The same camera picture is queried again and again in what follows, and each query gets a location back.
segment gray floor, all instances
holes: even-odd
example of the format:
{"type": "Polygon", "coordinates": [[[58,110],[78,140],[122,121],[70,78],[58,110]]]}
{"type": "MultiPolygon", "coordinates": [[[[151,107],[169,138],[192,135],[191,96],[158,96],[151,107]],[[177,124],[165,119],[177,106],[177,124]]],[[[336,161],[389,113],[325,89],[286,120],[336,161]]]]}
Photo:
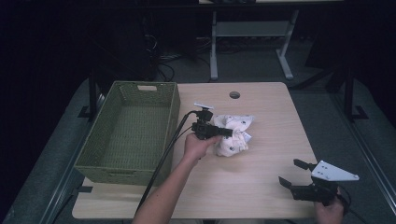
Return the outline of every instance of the gray floor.
{"type": "MultiPolygon", "coordinates": [[[[276,58],[275,49],[280,46],[279,40],[249,40],[247,47],[235,54],[220,54],[218,60],[218,82],[284,82],[293,86],[312,77],[319,69],[304,67],[311,43],[292,42],[287,54],[290,68],[295,75],[294,80],[286,80],[276,58]]],[[[202,59],[191,61],[179,59],[168,63],[175,69],[174,81],[177,83],[207,82],[210,78],[209,54],[200,54],[202,59]]],[[[162,67],[166,75],[170,70],[162,67]]],[[[352,197],[351,208],[362,216],[368,223],[396,223],[396,216],[384,197],[381,188],[375,181],[375,176],[367,160],[361,152],[361,143],[357,141],[356,132],[364,139],[377,161],[387,174],[392,186],[396,184],[396,131],[380,109],[367,89],[356,82],[354,103],[361,105],[369,119],[356,120],[351,124],[341,112],[342,95],[329,94],[324,90],[327,83],[324,78],[303,91],[290,91],[300,119],[304,125],[308,139],[318,160],[325,160],[331,164],[356,173],[361,177],[358,182],[346,182],[342,185],[352,197]]],[[[64,203],[68,195],[77,188],[83,176],[76,171],[70,175],[67,188],[63,190],[59,182],[62,179],[70,158],[79,149],[80,141],[84,138],[90,123],[87,119],[78,118],[80,109],[89,103],[87,81],[82,83],[64,116],[45,147],[35,169],[30,174],[18,198],[13,204],[8,219],[4,223],[51,223],[51,218],[43,217],[49,211],[54,215],[60,206],[51,208],[53,195],[61,195],[64,203]]],[[[77,220],[71,215],[76,196],[71,197],[55,223],[129,223],[130,220],[77,220]]],[[[313,219],[293,220],[296,223],[314,223],[313,219]]],[[[266,223],[281,224],[285,220],[268,220],[266,223]]],[[[345,217],[344,223],[363,223],[353,214],[345,217]]]]}

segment green basket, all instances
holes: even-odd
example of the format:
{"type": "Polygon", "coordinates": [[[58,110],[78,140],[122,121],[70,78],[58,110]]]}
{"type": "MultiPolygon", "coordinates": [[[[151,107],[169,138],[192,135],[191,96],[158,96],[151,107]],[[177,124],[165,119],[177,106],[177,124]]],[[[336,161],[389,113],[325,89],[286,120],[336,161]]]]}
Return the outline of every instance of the green basket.
{"type": "MultiPolygon", "coordinates": [[[[93,182],[147,185],[175,133],[179,109],[176,83],[114,82],[75,168],[93,182]]],[[[154,186],[169,176],[172,155],[154,186]]]]}

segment table top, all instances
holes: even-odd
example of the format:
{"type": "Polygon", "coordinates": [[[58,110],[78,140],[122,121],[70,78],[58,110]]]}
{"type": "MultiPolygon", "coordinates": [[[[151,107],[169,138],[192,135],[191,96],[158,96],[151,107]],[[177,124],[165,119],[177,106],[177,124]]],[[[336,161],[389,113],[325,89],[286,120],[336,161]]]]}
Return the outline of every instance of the table top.
{"type": "MultiPolygon", "coordinates": [[[[313,203],[294,201],[278,183],[282,176],[293,185],[312,183],[310,173],[293,159],[316,163],[289,91],[283,83],[178,84],[179,120],[194,102],[213,105],[214,115],[253,115],[247,129],[249,150],[230,158],[210,147],[192,170],[173,218],[300,218],[313,217],[313,203]],[[232,99],[231,91],[240,93],[232,99]]],[[[196,121],[191,115],[185,128],[196,121]]],[[[175,166],[183,155],[185,134],[177,140],[175,166]]],[[[80,193],[73,209],[76,218],[132,218],[145,187],[92,183],[91,193],[80,193]]]]}

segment black cable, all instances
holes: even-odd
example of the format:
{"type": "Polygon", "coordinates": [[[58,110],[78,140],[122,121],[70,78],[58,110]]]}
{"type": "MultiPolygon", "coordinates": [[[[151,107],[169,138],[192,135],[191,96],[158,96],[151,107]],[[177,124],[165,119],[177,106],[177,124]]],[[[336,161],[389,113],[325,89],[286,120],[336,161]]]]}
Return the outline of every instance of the black cable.
{"type": "MultiPolygon", "coordinates": [[[[205,43],[202,46],[197,46],[196,47],[197,54],[206,53],[207,50],[210,49],[210,43],[211,43],[211,41],[208,41],[207,43],[205,43]]],[[[162,63],[170,63],[170,62],[178,60],[178,59],[186,58],[185,55],[177,54],[177,53],[174,55],[163,55],[161,57],[162,57],[162,59],[161,59],[162,63]]]]}
{"type": "Polygon", "coordinates": [[[186,131],[188,131],[191,128],[192,128],[192,126],[190,126],[190,128],[188,128],[188,129],[184,130],[181,134],[178,135],[176,140],[178,140],[181,137],[181,135],[183,135],[186,131]]]}
{"type": "Polygon", "coordinates": [[[357,212],[355,212],[353,209],[349,208],[349,212],[355,215],[362,223],[364,224],[369,224],[363,217],[361,217],[357,212]]]}
{"type": "Polygon", "coordinates": [[[173,78],[175,77],[175,69],[173,67],[169,66],[168,64],[164,64],[164,63],[159,63],[158,65],[165,66],[171,70],[171,72],[172,72],[171,77],[167,77],[163,70],[161,70],[160,68],[157,69],[158,73],[163,77],[164,82],[171,82],[173,80],[173,78]]]}
{"type": "Polygon", "coordinates": [[[189,117],[190,114],[192,113],[197,113],[197,111],[190,111],[188,114],[186,114],[183,119],[181,120],[181,122],[179,123],[174,136],[172,137],[172,140],[170,141],[168,147],[166,148],[165,152],[163,153],[163,156],[160,159],[160,162],[157,165],[157,168],[155,168],[155,171],[150,179],[150,181],[148,182],[148,186],[146,187],[146,190],[142,196],[142,198],[140,199],[139,205],[137,206],[136,209],[136,213],[139,210],[139,208],[142,206],[142,204],[144,203],[144,201],[146,200],[146,198],[149,195],[149,191],[151,190],[152,185],[154,184],[155,178],[157,177],[158,173],[161,170],[161,167],[163,167],[163,163],[165,162],[165,159],[167,157],[167,155],[169,154],[170,150],[172,149],[173,145],[175,144],[177,137],[179,136],[179,133],[181,131],[181,128],[183,128],[184,123],[186,122],[187,118],[189,117]]]}
{"type": "Polygon", "coordinates": [[[338,187],[340,187],[346,193],[346,196],[347,196],[348,201],[349,201],[348,206],[350,206],[352,204],[352,198],[350,197],[349,192],[347,191],[347,189],[345,187],[343,187],[341,185],[338,185],[338,187]]]}
{"type": "Polygon", "coordinates": [[[157,38],[155,38],[154,35],[145,35],[145,38],[147,38],[147,37],[149,37],[148,39],[152,39],[153,40],[153,44],[152,44],[151,50],[156,49],[157,45],[158,45],[157,38]]]}

